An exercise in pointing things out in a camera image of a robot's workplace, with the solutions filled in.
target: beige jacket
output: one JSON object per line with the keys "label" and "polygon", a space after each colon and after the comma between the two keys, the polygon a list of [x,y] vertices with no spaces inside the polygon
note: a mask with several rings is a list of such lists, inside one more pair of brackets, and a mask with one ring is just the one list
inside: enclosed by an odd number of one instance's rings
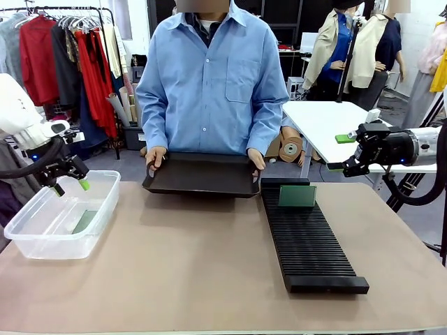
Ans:
{"label": "beige jacket", "polygon": [[323,70],[324,65],[329,62],[337,46],[338,16],[333,10],[329,13],[323,26],[318,31],[312,58],[305,74],[304,89],[310,89]]}
{"label": "beige jacket", "polygon": [[387,17],[382,14],[375,15],[358,33],[344,93],[349,93],[349,83],[359,89],[369,87],[376,69],[377,45],[385,32],[387,23]]}

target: brown tabletop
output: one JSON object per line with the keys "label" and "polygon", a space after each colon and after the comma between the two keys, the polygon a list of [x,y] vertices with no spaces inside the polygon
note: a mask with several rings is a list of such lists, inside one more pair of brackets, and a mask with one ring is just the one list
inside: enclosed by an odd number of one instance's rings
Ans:
{"label": "brown tabletop", "polygon": [[287,334],[447,327],[447,271],[362,184],[317,200],[368,295],[287,293],[260,198],[192,200],[121,183],[86,260],[0,255],[0,330]]}

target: black tray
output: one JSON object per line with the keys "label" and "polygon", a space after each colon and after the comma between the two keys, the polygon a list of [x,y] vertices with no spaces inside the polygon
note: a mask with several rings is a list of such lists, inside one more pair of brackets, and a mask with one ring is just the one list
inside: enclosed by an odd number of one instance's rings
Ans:
{"label": "black tray", "polygon": [[251,198],[259,193],[254,164],[246,156],[170,152],[142,186],[152,193]]}

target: clear plastic container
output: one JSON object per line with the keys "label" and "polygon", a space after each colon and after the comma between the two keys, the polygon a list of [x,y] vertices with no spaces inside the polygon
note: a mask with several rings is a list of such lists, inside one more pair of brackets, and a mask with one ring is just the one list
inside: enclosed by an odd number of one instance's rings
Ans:
{"label": "clear plastic container", "polygon": [[60,178],[65,195],[40,190],[6,226],[5,237],[27,258],[88,257],[117,206],[120,179],[115,171],[90,171],[90,189],[84,191],[78,180]]}

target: neck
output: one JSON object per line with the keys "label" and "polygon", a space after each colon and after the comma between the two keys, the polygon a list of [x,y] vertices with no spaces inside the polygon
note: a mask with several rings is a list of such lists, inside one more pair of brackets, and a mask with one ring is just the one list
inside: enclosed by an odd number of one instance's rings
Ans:
{"label": "neck", "polygon": [[201,20],[206,21],[223,21],[227,13],[197,13],[197,16]]}
{"label": "neck", "polygon": [[396,13],[390,13],[390,12],[386,11],[386,12],[384,13],[384,15],[388,16],[388,17],[391,18],[391,19],[394,19],[395,16],[396,16]]}

